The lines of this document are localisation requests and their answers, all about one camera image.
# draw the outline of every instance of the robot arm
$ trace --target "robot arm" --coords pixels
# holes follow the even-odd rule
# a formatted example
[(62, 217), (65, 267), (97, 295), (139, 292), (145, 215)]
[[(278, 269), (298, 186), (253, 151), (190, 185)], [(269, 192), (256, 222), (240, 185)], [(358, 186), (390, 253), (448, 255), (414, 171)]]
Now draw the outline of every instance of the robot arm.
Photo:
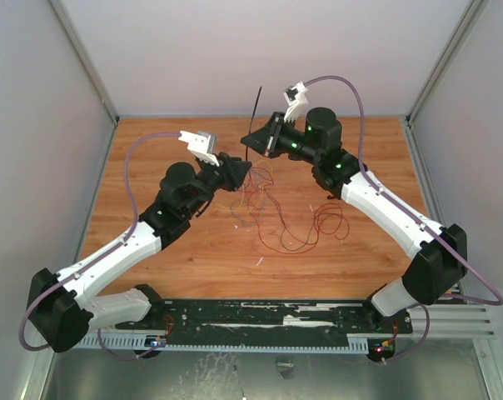
[(206, 132), (181, 132), (180, 140), (197, 158), (199, 172), (187, 162), (172, 164), (160, 182), (155, 201), (123, 234), (94, 254), (53, 274), (35, 274), (28, 307), (53, 285), (65, 283), (45, 297), (29, 320), (55, 352), (75, 346), (88, 332), (139, 321), (159, 300), (148, 285), (125, 293), (96, 297), (110, 282), (141, 260), (175, 242), (206, 210), (218, 189), (237, 190), (252, 164), (221, 152), (213, 154), (216, 137)]
[[(316, 182), (331, 194), (328, 198), (342, 199), (365, 213), (391, 235), (411, 259), (411, 265), (402, 277), (378, 289), (363, 303), (372, 325), (376, 327), (416, 303), (434, 303), (466, 275), (466, 269), (423, 227), (441, 232), (441, 238), (464, 258), (465, 232), (456, 225), (442, 227), (417, 212), (377, 181), (365, 165), (366, 174), (378, 189), (370, 185), (363, 176), (358, 159), (341, 147), (342, 126), (332, 110), (313, 108), (306, 115), (304, 131), (297, 130), (295, 120), (306, 105), (305, 91), (301, 83), (288, 88), (285, 93), (288, 110), (274, 112), (264, 127), (243, 137), (241, 143), (268, 158), (286, 153), (291, 160), (311, 164)], [(424, 225), (416, 224), (388, 201), (384, 193), (417, 215)]]

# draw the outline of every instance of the wooden board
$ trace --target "wooden board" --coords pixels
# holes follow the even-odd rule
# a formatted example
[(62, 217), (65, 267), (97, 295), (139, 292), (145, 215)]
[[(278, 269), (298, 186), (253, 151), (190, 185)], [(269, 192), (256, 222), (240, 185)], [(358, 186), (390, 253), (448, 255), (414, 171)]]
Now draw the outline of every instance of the wooden board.
[[(257, 118), (254, 127), (266, 122)], [(358, 118), (341, 118), (344, 148), (356, 154)], [(122, 168), (132, 143), (155, 132), (196, 132), (218, 135), (217, 152), (244, 157), (240, 138), (247, 133), (248, 118), (167, 118), (121, 120), (92, 216), (83, 255), (96, 251), (123, 232), (131, 222)], [(250, 151), (251, 160), (261, 159)], [(368, 118), (364, 161), (387, 187), (414, 208), (425, 212), (404, 135), (395, 118)], [(154, 199), (159, 181), (174, 162), (196, 166), (183, 142), (155, 138), (139, 146), (130, 163), (132, 191), (140, 211)], [(313, 212), (326, 199), (311, 175), (311, 166), (281, 156), (270, 160), (278, 200), (287, 225), (296, 236), (306, 237)], [(109, 285), (105, 293), (119, 293), (139, 283), (149, 283), (163, 297), (175, 298), (364, 298), (402, 275), (409, 264), (400, 247), (368, 217), (339, 202), (350, 223), (342, 242), (322, 236), (310, 252), (281, 255), (257, 239), (257, 227), (243, 227), (226, 209), (237, 192), (218, 191), (204, 215), (163, 252), (140, 262)], [(341, 227), (339, 234), (345, 232)], [(265, 237), (275, 239), (281, 222), (271, 203), (261, 220)]]

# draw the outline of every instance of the white bracket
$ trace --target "white bracket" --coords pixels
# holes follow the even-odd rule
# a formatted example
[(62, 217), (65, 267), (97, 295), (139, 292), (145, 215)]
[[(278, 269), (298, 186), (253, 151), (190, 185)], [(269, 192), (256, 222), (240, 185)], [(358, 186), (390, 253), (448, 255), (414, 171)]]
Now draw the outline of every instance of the white bracket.
[(195, 157), (205, 163), (220, 166), (217, 156), (212, 154), (217, 144), (217, 135), (202, 131), (198, 133), (180, 131), (180, 134), (179, 140), (188, 143), (187, 150)]
[(296, 121), (301, 114), (301, 112), (306, 108), (309, 104), (307, 98), (305, 97), (305, 92), (307, 88), (303, 84), (303, 82), (297, 83), (293, 87), (289, 87), (284, 93), (286, 102), (288, 103), (288, 109), (285, 112), (284, 120), (288, 121)]
[(381, 315), (390, 317), (403, 308), (416, 304), (417, 301), (406, 291), (399, 277), (374, 294), (371, 303)]

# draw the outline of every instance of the gray floor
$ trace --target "gray floor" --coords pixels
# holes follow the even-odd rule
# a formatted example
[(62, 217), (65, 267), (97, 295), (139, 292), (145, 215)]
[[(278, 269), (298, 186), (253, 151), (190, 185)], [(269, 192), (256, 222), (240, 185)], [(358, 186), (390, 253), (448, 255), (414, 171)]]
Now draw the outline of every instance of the gray floor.
[(46, 400), (487, 399), (470, 341), (431, 340), (387, 366), (364, 356), (294, 355), (279, 376), (274, 353), (164, 352), (118, 362), (102, 351), (55, 357)]

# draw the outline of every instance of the black antenna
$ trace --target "black antenna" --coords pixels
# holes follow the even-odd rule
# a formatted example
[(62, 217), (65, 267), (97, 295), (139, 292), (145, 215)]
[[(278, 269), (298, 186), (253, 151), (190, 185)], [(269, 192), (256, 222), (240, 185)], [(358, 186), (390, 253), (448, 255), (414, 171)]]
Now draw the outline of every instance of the black antenna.
[[(253, 106), (253, 112), (251, 113), (250, 128), (248, 129), (248, 135), (252, 133), (253, 118), (255, 117), (255, 111), (257, 111), (257, 104), (259, 104), (259, 97), (261, 96), (262, 86), (259, 87), (259, 92), (257, 92), (257, 98), (255, 99), (255, 105)], [(248, 161), (248, 146), (246, 146), (246, 161)]]

